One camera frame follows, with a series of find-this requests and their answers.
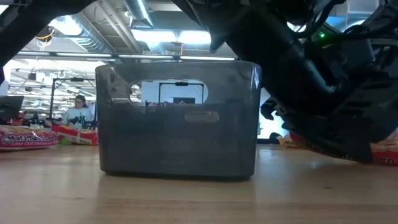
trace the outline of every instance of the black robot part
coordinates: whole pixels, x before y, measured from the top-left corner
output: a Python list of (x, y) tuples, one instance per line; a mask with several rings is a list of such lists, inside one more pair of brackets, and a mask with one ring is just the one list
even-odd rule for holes
[[(395, 7), (380, 6), (361, 27), (319, 40), (313, 34), (325, 14), (345, 1), (173, 2), (210, 32), (211, 50), (226, 42), (241, 60), (262, 67), (272, 96), (264, 117), (273, 119), (276, 110), (284, 128), (329, 154), (371, 162), (369, 143), (398, 126), (396, 47), (385, 40), (394, 38), (386, 34), (394, 33)], [(298, 34), (286, 22), (309, 28)]]

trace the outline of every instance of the plastic box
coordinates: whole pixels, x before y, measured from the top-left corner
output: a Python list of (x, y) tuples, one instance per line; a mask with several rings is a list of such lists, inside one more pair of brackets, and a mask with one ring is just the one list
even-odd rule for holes
[(101, 170), (249, 177), (260, 66), (164, 62), (96, 69)]

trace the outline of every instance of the fluorescent light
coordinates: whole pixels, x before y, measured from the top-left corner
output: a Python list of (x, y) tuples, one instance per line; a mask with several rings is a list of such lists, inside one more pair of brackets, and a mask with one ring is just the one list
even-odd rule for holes
[(23, 109), (25, 109), (25, 110), (36, 110), (37, 108), (35, 108), (35, 107), (31, 107), (31, 106), (28, 106), (28, 107), (22, 107)]
[(90, 95), (90, 96), (95, 96), (95, 94), (89, 93), (89, 92), (87, 92), (87, 91), (84, 91), (84, 90), (80, 90), (80, 93), (86, 93), (87, 95)]
[(65, 87), (68, 87), (69, 85), (68, 84), (66, 84), (66, 83), (63, 83), (63, 82), (61, 82), (61, 81), (55, 81), (55, 84), (59, 84), (59, 85), (62, 85), (62, 86), (65, 86)]
[(86, 100), (89, 100), (89, 101), (94, 101), (97, 99), (96, 96), (85, 96), (85, 98), (86, 98)]
[(119, 55), (119, 58), (173, 59), (170, 55)]
[(112, 57), (111, 54), (88, 54), (88, 53), (57, 53), (61, 57)]
[(184, 44), (210, 44), (211, 37), (206, 31), (183, 31), (178, 41)]
[[(35, 95), (35, 94), (30, 94), (30, 95), (25, 95), (25, 94), (8, 94), (8, 96), (24, 96), (24, 97), (31, 97), (31, 98), (41, 98), (41, 99), (47, 99), (47, 100), (49, 100), (49, 99), (51, 99), (51, 96), (50, 95)], [(64, 99), (64, 98), (74, 98), (75, 96), (72, 96), (72, 95), (70, 95), (70, 96), (67, 96), (67, 95), (65, 95), (65, 96), (62, 96), (62, 95), (56, 95), (56, 96), (54, 96), (54, 99)]]
[(175, 42), (177, 37), (172, 31), (164, 30), (131, 30), (134, 38), (144, 42)]
[(80, 91), (77, 88), (67, 88), (67, 90), (74, 92), (74, 93), (79, 93), (79, 91)]
[(57, 28), (65, 35), (79, 35), (83, 32), (81, 26), (71, 16), (60, 16), (51, 21), (49, 25)]
[(20, 51), (18, 55), (26, 55), (26, 56), (50, 56), (48, 52), (29, 52), (29, 51)]
[(200, 57), (200, 56), (180, 56), (182, 60), (235, 60), (235, 58), (231, 57)]

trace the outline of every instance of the desk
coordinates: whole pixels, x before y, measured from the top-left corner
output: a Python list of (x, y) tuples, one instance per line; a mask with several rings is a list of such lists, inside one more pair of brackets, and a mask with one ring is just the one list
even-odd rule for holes
[(259, 146), (245, 182), (113, 177), (98, 149), (0, 154), (1, 224), (398, 223), (398, 168)]

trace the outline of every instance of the person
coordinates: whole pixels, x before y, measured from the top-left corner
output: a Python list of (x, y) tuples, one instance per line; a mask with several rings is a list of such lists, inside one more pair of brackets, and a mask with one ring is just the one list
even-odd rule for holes
[[(86, 98), (78, 95), (75, 98), (75, 107), (70, 108), (62, 116), (61, 121), (53, 121), (54, 124), (67, 125), (73, 129), (81, 129), (85, 122), (92, 121), (93, 116), (91, 111), (86, 104)], [(50, 121), (46, 121), (47, 126), (51, 126)]]

